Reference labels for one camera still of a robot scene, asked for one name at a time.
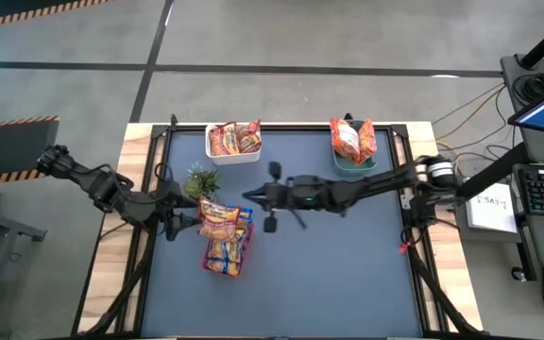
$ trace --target wooden table frame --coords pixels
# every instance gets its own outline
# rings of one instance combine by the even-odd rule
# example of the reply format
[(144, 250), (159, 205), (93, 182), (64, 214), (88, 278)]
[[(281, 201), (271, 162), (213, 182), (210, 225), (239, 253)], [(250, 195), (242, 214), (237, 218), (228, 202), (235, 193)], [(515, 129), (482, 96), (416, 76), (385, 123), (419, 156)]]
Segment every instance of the wooden table frame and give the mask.
[[(328, 123), (267, 123), (263, 128), (301, 130), (327, 126)], [(376, 123), (376, 126), (386, 129), (390, 136), (389, 145), (395, 166), (411, 162), (413, 158), (421, 155), (437, 154), (434, 133), (429, 122)], [(173, 131), (166, 133), (168, 127), (168, 124), (127, 125), (117, 171), (133, 180), (135, 186), (142, 191), (156, 188), (157, 180), (152, 176), (154, 164), (167, 161), (167, 149), (171, 144), (171, 138), (167, 137), (173, 135)], [(177, 124), (180, 131), (204, 130), (204, 127), (205, 124)], [(401, 191), (400, 194), (408, 196), (408, 191)], [(437, 215), (454, 222), (451, 213), (438, 211)], [(107, 215), (100, 232), (111, 230), (120, 222), (122, 221), (118, 215)], [(151, 230), (156, 230), (156, 227), (156, 222), (150, 225)], [(143, 275), (138, 278), (135, 288), (127, 292), (128, 302), (123, 304), (121, 313), (108, 327), (108, 332), (124, 332), (127, 336), (140, 335), (155, 238), (154, 235), (148, 237), (143, 229), (125, 226), (97, 243), (79, 302), (73, 333), (85, 332), (95, 325), (112, 303), (119, 302), (115, 301), (115, 297), (121, 292), (124, 282), (135, 279), (131, 277), (132, 271), (140, 269), (144, 271)], [(417, 250), (457, 310), (471, 325), (481, 329), (482, 323), (458, 231), (440, 223), (431, 226), (429, 232), (424, 232), (423, 242), (417, 245)], [(432, 297), (425, 282), (415, 273), (412, 277), (421, 328), (430, 331), (454, 331), (454, 326), (439, 310), (439, 304)]]

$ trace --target dark blue table surface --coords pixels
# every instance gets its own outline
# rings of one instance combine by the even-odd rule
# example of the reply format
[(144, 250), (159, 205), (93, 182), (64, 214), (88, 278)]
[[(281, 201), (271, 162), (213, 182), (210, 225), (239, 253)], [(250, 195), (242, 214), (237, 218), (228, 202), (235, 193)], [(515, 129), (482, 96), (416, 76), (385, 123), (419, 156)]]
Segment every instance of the dark blue table surface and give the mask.
[[(396, 193), (363, 200), (345, 218), (301, 212), (301, 229), (278, 212), (278, 231), (263, 232), (265, 213), (241, 198), (271, 178), (268, 162), (282, 164), (282, 178), (339, 178), (332, 167), (328, 132), (267, 132), (258, 162), (218, 167), (218, 200), (253, 208), (256, 224), (242, 275), (229, 279), (204, 271), (207, 239), (196, 228), (175, 242), (157, 239), (144, 311), (143, 336), (395, 336), (416, 337), (420, 327), (406, 255), (400, 248)], [(392, 162), (385, 132), (377, 132), (377, 167)], [(170, 163), (183, 183), (187, 169), (207, 159), (204, 133), (173, 137)]]

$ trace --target black floor stripe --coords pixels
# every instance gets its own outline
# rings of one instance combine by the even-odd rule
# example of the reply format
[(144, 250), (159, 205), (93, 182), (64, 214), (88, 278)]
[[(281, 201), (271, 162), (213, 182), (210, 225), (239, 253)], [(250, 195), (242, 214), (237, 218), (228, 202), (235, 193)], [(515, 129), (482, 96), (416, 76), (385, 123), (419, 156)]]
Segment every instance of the black floor stripe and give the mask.
[(263, 74), (263, 75), (336, 75), (386, 77), (482, 77), (502, 78), (501, 71), (426, 70), (356, 67), (311, 66), (245, 66), (245, 65), (156, 65), (156, 72), (210, 73), (210, 74)]
[(145, 68), (146, 65), (139, 63), (0, 61), (0, 69), (143, 71)]
[(131, 109), (131, 116), (129, 116), (130, 123), (140, 122), (142, 116), (142, 109), (144, 108), (144, 102), (148, 95), (148, 87), (150, 86), (150, 80), (152, 79), (152, 73), (155, 69), (155, 63), (159, 57), (159, 51), (161, 51), (162, 38), (165, 36), (165, 29), (167, 28), (167, 19), (171, 16), (171, 8), (174, 4), (174, 0), (165, 0), (165, 5), (162, 8), (161, 18), (159, 19), (159, 26), (157, 27), (157, 33), (155, 39), (152, 42), (150, 48), (150, 54), (148, 55), (148, 62), (146, 69), (142, 75), (142, 81), (138, 88), (138, 94), (136, 100), (133, 102), (133, 109)]

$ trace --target white container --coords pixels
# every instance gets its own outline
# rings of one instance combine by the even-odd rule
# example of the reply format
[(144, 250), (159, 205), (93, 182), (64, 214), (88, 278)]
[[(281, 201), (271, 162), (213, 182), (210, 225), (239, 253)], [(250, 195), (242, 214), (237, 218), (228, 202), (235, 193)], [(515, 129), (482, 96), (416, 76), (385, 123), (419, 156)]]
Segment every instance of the white container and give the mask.
[[(245, 126), (246, 124), (237, 124), (237, 127)], [(260, 156), (262, 155), (262, 147), (263, 144), (260, 145), (260, 149), (256, 152), (249, 152), (246, 154), (236, 154), (236, 155), (221, 155), (221, 156), (212, 156), (211, 151), (211, 141), (209, 140), (209, 132), (213, 130), (214, 128), (217, 128), (214, 124), (209, 124), (205, 128), (205, 153), (207, 154), (207, 157), (209, 157), (210, 160), (212, 160), (213, 164), (215, 165), (229, 165), (229, 164), (240, 164), (245, 162), (257, 162), (260, 160)], [(260, 137), (260, 141), (262, 140), (262, 134), (260, 131), (257, 131), (258, 137)]]

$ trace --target gray floor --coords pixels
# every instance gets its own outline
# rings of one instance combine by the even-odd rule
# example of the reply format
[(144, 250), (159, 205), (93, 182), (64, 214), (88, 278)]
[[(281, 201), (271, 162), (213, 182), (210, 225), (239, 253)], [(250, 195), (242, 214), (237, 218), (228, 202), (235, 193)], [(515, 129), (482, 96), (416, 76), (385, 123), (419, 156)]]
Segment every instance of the gray floor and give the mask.
[[(115, 0), (0, 26), (0, 60), (146, 63), (163, 3)], [(536, 0), (177, 0), (158, 63), (496, 71), (499, 57), (525, 52), (543, 36), (544, 1)], [(142, 72), (0, 70), (0, 120), (59, 114), (59, 143), (78, 160), (115, 163), (141, 78)], [(429, 121), (499, 82), (156, 73), (141, 121), (167, 121), (170, 113), (184, 122), (319, 121), (348, 111), (376, 121)], [(512, 113), (506, 93), (499, 104), (505, 116)], [(472, 110), (437, 124), (436, 135)], [(488, 105), (445, 141), (475, 141), (500, 123)], [(488, 142), (511, 145), (507, 132)], [(462, 162), (471, 175), (485, 165)], [(0, 189), (2, 214), (49, 230), (42, 245), (19, 245), (24, 256), (0, 287), (0, 330), (12, 329), (12, 339), (66, 335), (102, 214), (60, 180)], [(485, 328), (544, 338), (539, 285), (509, 276), (518, 263), (515, 248), (465, 242), (465, 251)]]

